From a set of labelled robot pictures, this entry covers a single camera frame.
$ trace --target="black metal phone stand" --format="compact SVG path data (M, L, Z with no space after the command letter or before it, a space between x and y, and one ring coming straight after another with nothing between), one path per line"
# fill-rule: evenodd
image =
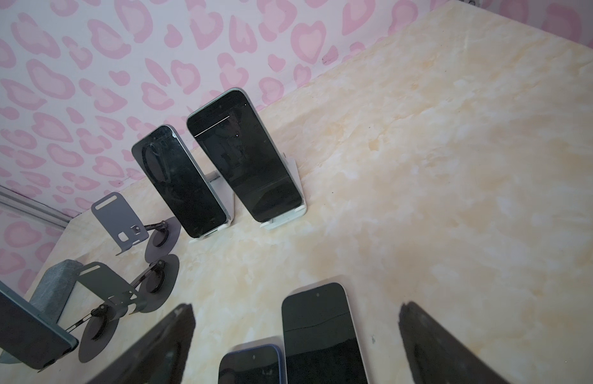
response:
M160 308L175 287L178 271L179 258L174 254L151 263L130 284L100 262L80 268L77 280L104 302L67 329L70 332L89 320L79 344L79 361L87 363L107 347L128 305L135 304L132 313Z

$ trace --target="pink heart wallpaper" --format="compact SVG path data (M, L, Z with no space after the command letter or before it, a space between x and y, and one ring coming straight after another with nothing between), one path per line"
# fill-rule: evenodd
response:
M0 280L24 296L61 234L0 208Z

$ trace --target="black phone screen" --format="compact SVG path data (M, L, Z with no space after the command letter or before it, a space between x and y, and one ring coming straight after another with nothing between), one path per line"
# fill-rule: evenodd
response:
M226 213L170 127L161 125L133 145L132 156L188 235L200 237L226 222Z
M232 90L188 118L188 129L255 220L303 199L245 94Z
M290 384L367 384L346 292L340 284L286 297L282 322Z
M263 345L224 356L218 384L280 384L280 378L277 349Z
M78 340L0 281L0 347L34 369L75 349Z

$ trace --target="marble-pattern table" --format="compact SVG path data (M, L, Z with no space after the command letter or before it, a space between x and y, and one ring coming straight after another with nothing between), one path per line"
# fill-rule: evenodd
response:
M411 382L408 300L512 383L593 383L593 50L451 1L261 115L307 214L267 231L238 202L230 228L181 234L174 294L126 315L100 356L0 364L0 383L84 382L181 302L196 315L184 382L214 383L235 346L281 342L286 296L331 280L372 383ZM123 195L145 223L171 216L147 180ZM116 257L88 211L45 267L100 260L132 280L144 249ZM78 284L60 325L98 303Z

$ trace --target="round stand base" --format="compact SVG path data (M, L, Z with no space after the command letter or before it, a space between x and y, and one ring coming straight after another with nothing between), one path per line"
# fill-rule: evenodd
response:
M117 328L119 319L110 320L115 316L115 309L109 305L108 312L102 317L92 317L85 326L79 342L79 361L87 363L107 346Z
M179 258L173 254L160 257L164 261L164 279L162 285L158 287L161 278L152 276L146 278L139 286L139 294L147 301L147 305L141 312L153 312L162 307L162 304L169 298L170 293L175 287L175 281L178 279Z
M173 216L170 219L166 219L166 224L169 230L169 238L166 239L164 244L161 246L155 246L154 243L159 243L160 239L164 236L162 232L157 230L149 237L147 242L147 248L145 249L145 261L149 264L160 260L161 257L168 255L179 239L179 233L181 232L181 224L179 220Z

